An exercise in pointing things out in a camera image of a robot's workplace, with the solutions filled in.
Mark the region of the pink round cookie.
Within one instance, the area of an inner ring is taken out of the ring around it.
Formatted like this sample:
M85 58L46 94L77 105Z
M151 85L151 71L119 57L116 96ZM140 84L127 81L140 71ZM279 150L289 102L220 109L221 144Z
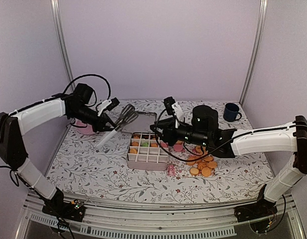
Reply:
M160 145L161 145L163 148L168 148L168 144L167 144L167 143L160 142Z

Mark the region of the metal tongs white handle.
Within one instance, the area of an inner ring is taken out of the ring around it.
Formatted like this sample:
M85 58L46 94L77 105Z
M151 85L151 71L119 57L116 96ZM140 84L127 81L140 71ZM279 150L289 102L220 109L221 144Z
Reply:
M135 107L131 104L126 105L121 111L118 119L115 121L115 127L112 131L105 133L100 141L95 145L97 150L100 150L103 145L109 141L113 136L115 136L119 131L123 129L126 125L132 123L137 119L139 114L136 112Z

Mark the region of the metal divided cookie tin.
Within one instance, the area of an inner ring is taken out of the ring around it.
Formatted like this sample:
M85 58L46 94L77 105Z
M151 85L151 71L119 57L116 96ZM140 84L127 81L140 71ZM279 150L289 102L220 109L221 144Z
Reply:
M133 138L135 134L140 135L141 138ZM148 143L148 147L142 146L144 142ZM127 154L128 167L146 171L166 171L169 155L164 149L169 151L169 148L163 148L160 142L163 141L156 138L153 133L133 133Z

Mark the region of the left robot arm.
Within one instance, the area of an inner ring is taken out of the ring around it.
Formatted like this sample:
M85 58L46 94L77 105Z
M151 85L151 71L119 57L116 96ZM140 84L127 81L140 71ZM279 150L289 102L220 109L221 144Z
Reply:
M43 199L50 200L48 206L57 216L64 216L68 212L68 205L57 197L59 190L30 160L24 138L34 129L62 117L86 123L93 132L113 129L115 124L106 112L114 109L119 100L108 98L94 110L88 106L92 94L91 87L78 84L70 94L59 93L20 110L0 113L0 158L5 163L3 167Z

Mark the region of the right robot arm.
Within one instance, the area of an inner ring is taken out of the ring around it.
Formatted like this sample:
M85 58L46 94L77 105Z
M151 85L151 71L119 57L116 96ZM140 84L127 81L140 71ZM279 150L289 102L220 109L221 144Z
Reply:
M258 153L289 151L292 156L278 175L260 190L252 213L262 217L286 191L307 175L307 120L297 116L295 121L276 127L253 130L220 129L218 112L206 105L196 106L191 123L181 121L180 107L167 106L168 118L157 119L150 129L163 142L173 146L177 141L205 147L218 158Z

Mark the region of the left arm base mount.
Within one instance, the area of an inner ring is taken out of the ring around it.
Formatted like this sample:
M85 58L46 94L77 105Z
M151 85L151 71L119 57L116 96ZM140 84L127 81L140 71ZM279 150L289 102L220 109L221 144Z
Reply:
M61 219L82 222L86 207L76 203L64 202L63 199L56 201L44 200L42 212Z

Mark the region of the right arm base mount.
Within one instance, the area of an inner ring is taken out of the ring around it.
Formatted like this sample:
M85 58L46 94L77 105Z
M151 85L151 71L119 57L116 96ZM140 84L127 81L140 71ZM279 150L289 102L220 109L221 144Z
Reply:
M234 216L238 222L246 222L266 218L261 221L249 223L251 230L257 234L267 233L276 218L278 212L276 204L271 202L254 202L234 208Z

